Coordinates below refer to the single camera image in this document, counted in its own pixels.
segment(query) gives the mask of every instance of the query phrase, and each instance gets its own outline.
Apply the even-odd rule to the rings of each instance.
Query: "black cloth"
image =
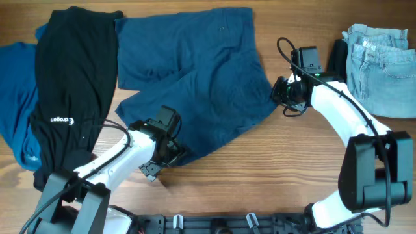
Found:
[[[330,60],[328,61],[327,72],[335,72],[341,76],[346,83],[346,57],[348,56],[348,44],[343,39],[335,41]]]
[[[71,7],[55,10],[39,40],[35,76],[39,101],[30,123],[41,147],[34,186],[49,175],[86,164],[108,115],[117,77],[120,11],[99,13]]]

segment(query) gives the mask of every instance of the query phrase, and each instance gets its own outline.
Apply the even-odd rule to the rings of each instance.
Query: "dark blue shorts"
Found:
[[[140,92],[116,113],[129,125],[176,109],[177,139],[191,149],[181,164],[206,156],[276,108],[255,48],[253,11],[218,8],[116,20],[119,88]]]

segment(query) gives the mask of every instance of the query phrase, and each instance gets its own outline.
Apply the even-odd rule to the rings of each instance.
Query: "blue t-shirt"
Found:
[[[32,171],[41,165],[40,146],[29,124],[38,101],[35,51],[35,45],[23,42],[0,47],[0,134],[20,166]]]

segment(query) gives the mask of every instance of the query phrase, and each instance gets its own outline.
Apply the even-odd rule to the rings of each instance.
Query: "jeans waistband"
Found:
[[[382,52],[386,48],[380,48],[378,45],[378,51],[373,51],[365,46],[354,44],[352,57],[361,59],[365,62],[371,62],[375,64],[396,64],[405,62],[416,62],[416,50],[401,50],[393,48],[394,50]]]
[[[408,38],[408,30],[400,30],[400,29],[379,29],[379,28],[372,28],[368,27],[364,24],[354,24],[348,29],[348,33],[354,33],[354,32],[361,32],[365,34],[366,36],[378,36],[383,34],[391,34],[394,39],[404,39],[406,40]]]
[[[383,34],[378,36],[359,36],[357,38],[357,44],[361,45],[363,42],[372,42],[385,46],[396,47],[396,41],[390,34]]]
[[[388,45],[369,42],[369,41],[366,41],[366,40],[364,40],[364,41],[362,41],[362,43],[358,43],[358,44],[360,46],[366,47],[367,49],[370,49],[372,51],[379,52],[379,53],[406,51],[406,50],[401,49],[401,48],[395,48],[395,47],[391,47],[391,46],[388,46]]]

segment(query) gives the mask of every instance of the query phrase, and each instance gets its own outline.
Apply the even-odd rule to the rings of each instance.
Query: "jeans pocket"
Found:
[[[406,78],[416,79],[416,62],[385,64],[383,72],[387,76],[395,78],[395,79],[406,79]]]

